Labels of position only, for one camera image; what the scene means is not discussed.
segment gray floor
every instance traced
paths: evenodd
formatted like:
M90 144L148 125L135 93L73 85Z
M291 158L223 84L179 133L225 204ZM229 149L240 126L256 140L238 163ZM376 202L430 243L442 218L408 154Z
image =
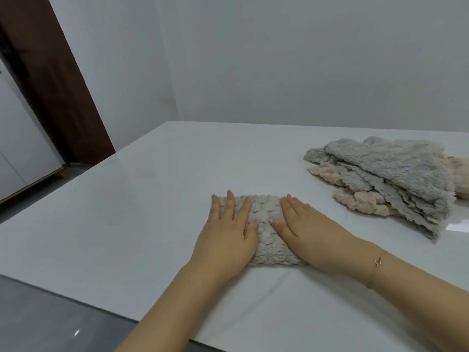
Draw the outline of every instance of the gray floor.
M0 205L0 224L84 173L67 168L67 179L50 177ZM0 276L0 351L108 352L136 322ZM189 343L187 352L211 348Z

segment pile of towels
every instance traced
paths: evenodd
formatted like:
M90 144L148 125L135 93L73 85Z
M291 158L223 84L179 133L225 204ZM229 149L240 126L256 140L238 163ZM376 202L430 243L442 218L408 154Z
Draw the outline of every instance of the pile of towels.
M352 210L401 215L437 239L455 195L469 199L469 159L448 157L443 144L426 140L349 138L310 149L308 171L339 188L333 197Z

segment gray fuzzy towel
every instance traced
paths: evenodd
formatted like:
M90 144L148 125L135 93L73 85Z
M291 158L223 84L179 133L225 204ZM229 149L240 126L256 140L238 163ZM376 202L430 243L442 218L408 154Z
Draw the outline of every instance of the gray fuzzy towel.
M441 143L425 140L343 138L310 149L304 159L320 164L308 169L312 174L342 187L334 193L337 201L365 213L400 214L436 239L454 201L443 150Z
M251 209L249 211L248 222L257 220L259 223L259 245L250 264L283 264L283 265L303 265L304 261L298 258L278 236L269 223L271 217L283 218L280 198L271 195L248 195L251 199ZM237 212L244 202L246 196L235 197L235 212ZM220 212L225 210L226 197L219 197Z

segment glossy white tabletop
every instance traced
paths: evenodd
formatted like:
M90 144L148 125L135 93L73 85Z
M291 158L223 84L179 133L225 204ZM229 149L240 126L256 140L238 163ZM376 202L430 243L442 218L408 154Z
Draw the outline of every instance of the glossy white tabletop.
M469 134L168 122L0 225L0 273L141 319L191 255L210 195L298 196L357 236L469 290L469 206L432 244L404 220L350 212L306 171L312 147L369 135L442 141ZM196 340L235 352L427 351L375 293L311 267L247 269L211 307Z

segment hand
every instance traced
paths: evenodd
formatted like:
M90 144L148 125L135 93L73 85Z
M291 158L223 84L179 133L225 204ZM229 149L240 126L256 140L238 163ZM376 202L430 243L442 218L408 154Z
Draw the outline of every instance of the hand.
M197 238L189 263L224 282L238 275L257 249L257 222L246 227L250 207L251 201L246 198L235 215L235 197L229 190L225 212L220 217L220 201L212 195L207 223Z
M300 258L327 272L341 272L356 239L341 225L297 198L280 200L287 222L271 219L275 231Z

